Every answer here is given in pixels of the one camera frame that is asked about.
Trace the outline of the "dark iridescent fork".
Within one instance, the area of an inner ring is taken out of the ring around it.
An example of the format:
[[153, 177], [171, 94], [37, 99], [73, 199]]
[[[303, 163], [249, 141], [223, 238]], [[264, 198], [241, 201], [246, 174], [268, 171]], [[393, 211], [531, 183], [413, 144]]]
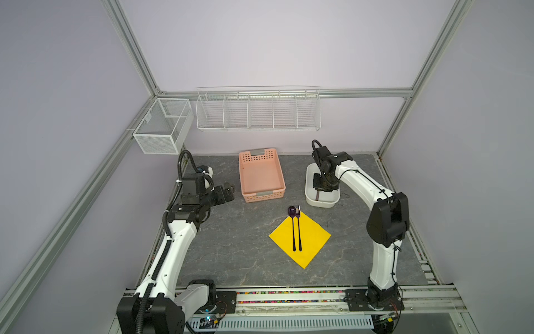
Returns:
[[299, 251], [302, 251], [303, 244], [302, 244], [302, 235], [301, 235], [300, 216], [301, 216], [301, 209], [300, 209], [300, 206], [297, 206], [296, 207], [296, 218], [298, 222], [298, 248], [299, 248]]

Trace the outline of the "purple iridescent spoon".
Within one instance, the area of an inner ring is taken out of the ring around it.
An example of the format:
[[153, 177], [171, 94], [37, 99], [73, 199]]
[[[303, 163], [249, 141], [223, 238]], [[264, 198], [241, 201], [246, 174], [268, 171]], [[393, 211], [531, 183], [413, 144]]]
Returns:
[[293, 205], [288, 207], [288, 215], [291, 218], [292, 248], [293, 248], [293, 252], [295, 252], [296, 251], [296, 235], [295, 235], [294, 218], [296, 217], [296, 208]]

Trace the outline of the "yellow paper napkin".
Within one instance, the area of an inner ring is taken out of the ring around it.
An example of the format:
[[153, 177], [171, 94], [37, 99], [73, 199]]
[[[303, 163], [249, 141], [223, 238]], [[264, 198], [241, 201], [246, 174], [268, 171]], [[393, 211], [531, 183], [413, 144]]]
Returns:
[[330, 239], [331, 234], [324, 230], [316, 221], [301, 212], [300, 225], [303, 250], [298, 248], [298, 222], [294, 218], [296, 251], [292, 248], [291, 218], [286, 217], [284, 221], [269, 235], [270, 239], [286, 253], [302, 269], [306, 269], [311, 261], [317, 256], [319, 251]]

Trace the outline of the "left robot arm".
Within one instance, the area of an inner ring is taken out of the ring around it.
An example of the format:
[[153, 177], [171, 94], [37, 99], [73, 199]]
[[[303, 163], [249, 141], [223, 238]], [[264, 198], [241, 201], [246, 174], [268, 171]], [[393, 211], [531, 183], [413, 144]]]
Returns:
[[176, 294], [186, 253], [211, 216], [211, 210], [234, 200], [234, 186], [214, 184], [210, 168], [197, 166], [188, 150], [179, 153], [177, 186], [162, 215], [164, 238], [145, 278], [132, 296], [123, 297], [116, 316], [122, 333], [183, 333], [197, 311], [218, 307], [213, 280], [191, 281]]

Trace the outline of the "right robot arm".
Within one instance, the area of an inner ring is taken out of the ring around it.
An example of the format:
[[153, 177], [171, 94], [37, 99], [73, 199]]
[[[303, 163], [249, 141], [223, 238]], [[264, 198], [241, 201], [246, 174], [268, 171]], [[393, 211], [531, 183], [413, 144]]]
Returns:
[[312, 174], [312, 195], [307, 202], [318, 206], [320, 193], [334, 193], [344, 183], [369, 207], [366, 229], [374, 246], [367, 292], [361, 300], [373, 310], [402, 302], [396, 266], [402, 242], [410, 229], [409, 201], [374, 180], [345, 152], [331, 153], [318, 140], [311, 142], [312, 157], [318, 168]]

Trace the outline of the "white plastic tray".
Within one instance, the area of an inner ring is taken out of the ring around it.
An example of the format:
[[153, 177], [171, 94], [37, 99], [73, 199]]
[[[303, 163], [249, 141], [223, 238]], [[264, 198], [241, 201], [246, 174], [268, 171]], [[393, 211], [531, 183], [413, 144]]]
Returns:
[[313, 177], [315, 173], [319, 173], [319, 168], [316, 164], [310, 164], [306, 169], [305, 179], [305, 198], [309, 205], [313, 207], [329, 209], [334, 207], [340, 199], [340, 191], [324, 192], [320, 194], [319, 201], [315, 201], [317, 190], [313, 187]]

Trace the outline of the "pink perforated plastic basket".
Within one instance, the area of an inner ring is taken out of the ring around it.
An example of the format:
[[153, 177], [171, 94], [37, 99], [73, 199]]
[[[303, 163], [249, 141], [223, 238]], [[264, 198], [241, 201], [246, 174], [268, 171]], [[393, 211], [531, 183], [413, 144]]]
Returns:
[[241, 193], [246, 203], [283, 198], [285, 179], [275, 148], [239, 153]]

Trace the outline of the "green circuit board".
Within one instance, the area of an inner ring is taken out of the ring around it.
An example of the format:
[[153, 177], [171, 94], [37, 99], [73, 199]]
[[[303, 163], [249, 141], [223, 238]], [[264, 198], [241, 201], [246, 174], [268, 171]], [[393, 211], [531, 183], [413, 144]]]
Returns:
[[199, 329], [218, 328], [218, 325], [219, 325], [219, 319], [217, 319], [216, 317], [200, 318], [198, 321]]

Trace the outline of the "white mesh wall basket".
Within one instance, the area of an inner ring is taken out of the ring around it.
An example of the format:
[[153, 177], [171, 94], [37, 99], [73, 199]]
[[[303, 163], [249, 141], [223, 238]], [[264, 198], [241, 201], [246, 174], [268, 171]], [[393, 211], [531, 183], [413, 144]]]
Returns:
[[190, 100], [157, 98], [133, 136], [145, 154], [178, 155], [193, 124]]

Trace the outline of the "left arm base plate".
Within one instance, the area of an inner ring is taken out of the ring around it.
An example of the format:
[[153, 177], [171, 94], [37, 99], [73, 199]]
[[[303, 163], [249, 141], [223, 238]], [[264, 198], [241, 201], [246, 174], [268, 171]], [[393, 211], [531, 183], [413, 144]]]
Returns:
[[203, 307], [196, 311], [196, 315], [200, 314], [235, 314], [237, 306], [237, 292], [236, 291], [218, 291], [216, 293], [216, 300], [211, 307]]

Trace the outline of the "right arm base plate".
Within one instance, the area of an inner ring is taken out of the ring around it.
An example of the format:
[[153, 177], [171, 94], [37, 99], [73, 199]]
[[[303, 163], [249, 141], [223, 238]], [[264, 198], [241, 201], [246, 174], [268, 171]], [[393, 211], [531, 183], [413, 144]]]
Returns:
[[405, 310], [401, 294], [395, 289], [346, 289], [343, 301], [351, 312]]

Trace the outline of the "aluminium mounting rail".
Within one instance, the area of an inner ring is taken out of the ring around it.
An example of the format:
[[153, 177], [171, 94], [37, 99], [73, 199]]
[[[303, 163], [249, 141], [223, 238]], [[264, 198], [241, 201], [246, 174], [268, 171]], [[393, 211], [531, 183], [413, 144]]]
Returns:
[[262, 289], [219, 289], [236, 291], [235, 314], [200, 314], [189, 317], [300, 317], [370, 315], [395, 318], [413, 313], [465, 313], [467, 307], [457, 289], [452, 285], [417, 285], [402, 288], [401, 296], [405, 306], [402, 311], [356, 311], [351, 312], [343, 301], [346, 289], [362, 287], [329, 288], [262, 288]]

